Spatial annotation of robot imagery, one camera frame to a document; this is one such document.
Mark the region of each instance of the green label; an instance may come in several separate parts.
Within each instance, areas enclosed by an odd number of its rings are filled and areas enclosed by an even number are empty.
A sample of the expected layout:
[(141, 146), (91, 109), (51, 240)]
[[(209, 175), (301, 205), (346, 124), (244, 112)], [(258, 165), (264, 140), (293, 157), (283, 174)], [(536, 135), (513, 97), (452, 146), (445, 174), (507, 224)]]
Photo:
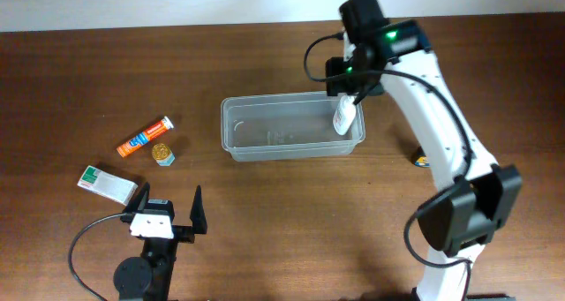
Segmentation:
[(85, 174), (83, 174), (81, 179), (90, 184), (94, 184), (96, 178), (97, 178), (96, 168), (88, 167), (87, 171), (85, 172)]

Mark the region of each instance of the gold lid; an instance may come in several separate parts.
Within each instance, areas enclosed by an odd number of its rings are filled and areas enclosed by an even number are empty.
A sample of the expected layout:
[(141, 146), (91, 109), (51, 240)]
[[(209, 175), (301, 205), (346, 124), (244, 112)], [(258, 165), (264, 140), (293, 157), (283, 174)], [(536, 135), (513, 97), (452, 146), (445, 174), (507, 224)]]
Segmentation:
[(170, 149), (164, 143), (154, 145), (151, 150), (151, 155), (156, 161), (165, 160), (169, 154)]

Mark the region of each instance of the cable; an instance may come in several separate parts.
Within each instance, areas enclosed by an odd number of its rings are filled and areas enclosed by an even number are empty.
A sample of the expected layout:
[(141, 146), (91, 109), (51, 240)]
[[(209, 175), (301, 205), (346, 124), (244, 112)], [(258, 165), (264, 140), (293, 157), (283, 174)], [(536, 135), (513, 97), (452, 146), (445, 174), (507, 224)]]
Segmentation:
[(95, 296), (96, 298), (98, 298), (99, 300), (102, 301), (107, 301), (104, 297), (102, 297), (101, 295), (99, 295), (98, 293), (96, 293), (96, 291), (92, 290), (90, 287), (88, 287), (82, 280), (80, 280), (79, 275), (77, 274), (77, 272), (74, 270), (74, 267), (72, 266), (72, 251), (74, 250), (74, 246), (77, 244), (77, 242), (79, 241), (79, 238), (84, 235), (88, 230), (90, 230), (91, 228), (93, 228), (94, 225), (101, 223), (101, 222), (105, 222), (107, 220), (110, 219), (114, 219), (117, 217), (121, 217), (121, 216), (125, 216), (129, 213), (121, 213), (121, 214), (112, 214), (110, 216), (106, 216), (106, 217), (102, 217), (99, 220), (96, 220), (94, 222), (91, 222), (88, 226), (86, 226), (85, 228), (83, 228), (81, 231), (79, 231), (79, 233), (77, 234), (77, 236), (75, 236), (75, 238), (72, 240), (71, 243), (71, 247), (69, 247), (69, 254), (68, 254), (68, 262), (69, 262), (69, 269), (71, 270), (71, 275), (72, 277), (79, 282), (80, 286), (82, 286), (82, 288), (86, 289), (88, 292), (90, 292), (93, 296)]
[[(417, 76), (414, 76), (412, 74), (409, 74), (409, 73), (406, 73), (406, 72), (401, 72), (401, 71), (390, 71), (390, 70), (355, 71), (355, 72), (351, 72), (351, 73), (342, 73), (342, 74), (339, 74), (339, 75), (330, 76), (330, 77), (326, 77), (326, 78), (315, 78), (314, 76), (312, 76), (312, 74), (308, 70), (308, 65), (307, 65), (308, 55), (310, 54), (310, 51), (312, 50), (312, 48), (316, 44), (318, 44), (321, 41), (328, 40), (328, 39), (341, 40), (341, 39), (343, 39), (343, 32), (321, 37), (318, 40), (314, 41), (308, 47), (308, 49), (306, 50), (305, 55), (304, 55), (304, 70), (305, 70), (306, 76), (308, 76), (308, 78), (310, 80), (316, 81), (316, 82), (326, 82), (327, 83), (327, 82), (334, 82), (334, 81), (339, 81), (339, 80), (344, 80), (344, 79), (349, 79), (349, 78), (354, 78), (354, 77), (371, 76), (371, 75), (380, 76), (380, 75), (383, 75), (383, 74), (387, 74), (387, 75), (393, 75), (393, 76), (397, 76), (397, 77), (404, 77), (406, 79), (411, 79), (415, 82), (418, 82), (419, 84), (424, 86), (428, 92), (434, 94), (440, 100), (441, 104), (446, 108), (449, 115), (453, 119), (453, 121), (456, 125), (456, 129), (459, 132), (459, 135), (463, 139), (463, 143), (464, 143), (464, 149), (463, 149), (464, 150), (464, 156), (463, 156), (464, 167), (462, 169), (463, 173), (461, 174), (461, 177), (467, 176), (467, 173), (469, 173), (469, 170), (471, 169), (471, 161), (472, 161), (472, 150), (471, 150), (471, 142), (469, 140), (469, 136), (467, 135), (467, 132), (465, 131), (465, 129), (463, 127), (463, 123), (461, 122), (461, 119), (459, 118), (459, 116), (457, 115), (457, 113), (455, 112), (455, 110), (453, 109), (451, 104), (449, 103), (449, 101), (445, 98), (445, 96), (439, 90), (437, 90), (436, 87), (434, 87), (432, 84), (428, 83), (427, 81), (425, 81), (425, 80), (423, 80), (423, 79), (421, 79)], [(358, 97), (356, 99), (356, 102), (359, 103), (360, 100), (363, 99), (363, 98), (364, 97)], [(410, 227), (411, 227), (411, 225), (420, 216), (422, 216), (424, 213), (426, 213), (430, 209), (434, 208), (436, 205), (438, 205), (444, 199), (451, 196), (459, 187), (461, 187), (462, 183), (464, 183), (464, 179), (460, 179), (459, 181), (455, 182), (450, 187), (438, 192), (435, 196), (433, 196), (432, 198), (427, 200), (424, 204), (422, 204), (416, 210), (416, 212), (414, 212), (414, 214), (406, 222), (406, 225), (404, 226), (403, 235), (404, 235), (404, 243), (406, 244), (406, 248), (408, 249), (408, 251), (410, 252), (412, 257), (414, 257), (417, 261), (419, 261), (420, 263), (422, 263), (422, 264), (424, 264), (428, 267), (444, 268), (445, 269), (445, 268), (448, 268), (448, 267), (453, 267), (453, 266), (465, 263), (467, 277), (465, 279), (465, 288), (463, 290), (463, 299), (462, 300), (464, 301), (466, 296), (467, 296), (467, 292), (469, 290), (469, 285), (470, 285), (470, 282), (471, 282), (472, 260), (462, 259), (462, 260), (456, 260), (456, 261), (453, 261), (453, 262), (449, 262), (447, 264), (433, 263), (429, 260), (425, 260), (420, 255), (418, 255), (418, 253), (414, 250), (414, 248), (412, 247), (411, 242), (410, 242)]]

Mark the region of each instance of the white wall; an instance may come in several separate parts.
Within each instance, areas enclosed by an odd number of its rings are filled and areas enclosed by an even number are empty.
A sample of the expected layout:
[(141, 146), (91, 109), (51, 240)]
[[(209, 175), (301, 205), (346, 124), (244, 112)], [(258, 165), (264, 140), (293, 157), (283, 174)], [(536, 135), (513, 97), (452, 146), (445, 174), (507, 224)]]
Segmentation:
[[(0, 0), (0, 31), (339, 19), (346, 0)], [(379, 0), (389, 17), (565, 11), (565, 0)]]

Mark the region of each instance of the green led light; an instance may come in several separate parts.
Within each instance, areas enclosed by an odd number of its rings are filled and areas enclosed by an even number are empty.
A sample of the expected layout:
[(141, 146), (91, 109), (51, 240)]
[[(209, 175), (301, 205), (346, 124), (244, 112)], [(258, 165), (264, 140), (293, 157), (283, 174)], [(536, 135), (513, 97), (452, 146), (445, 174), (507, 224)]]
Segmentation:
[(392, 31), (392, 32), (388, 32), (387, 33), (387, 38), (391, 41), (393, 41), (396, 38), (396, 35), (398, 34), (398, 31)]

